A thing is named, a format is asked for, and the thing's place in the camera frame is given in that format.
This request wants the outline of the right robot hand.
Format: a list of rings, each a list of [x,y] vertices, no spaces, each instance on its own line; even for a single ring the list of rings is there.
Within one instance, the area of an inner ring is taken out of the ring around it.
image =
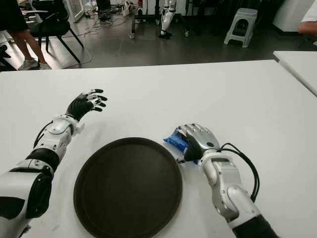
[[[220,148],[214,134],[197,123],[180,125],[176,129],[188,145],[184,152],[186,162],[199,160],[207,150],[217,151]]]

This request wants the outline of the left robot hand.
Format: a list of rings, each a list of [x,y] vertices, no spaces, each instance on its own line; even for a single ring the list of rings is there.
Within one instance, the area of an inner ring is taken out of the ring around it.
[[[102,112],[107,101],[107,98],[101,95],[103,92],[102,89],[90,89],[81,93],[70,103],[65,114],[80,121],[90,111]]]

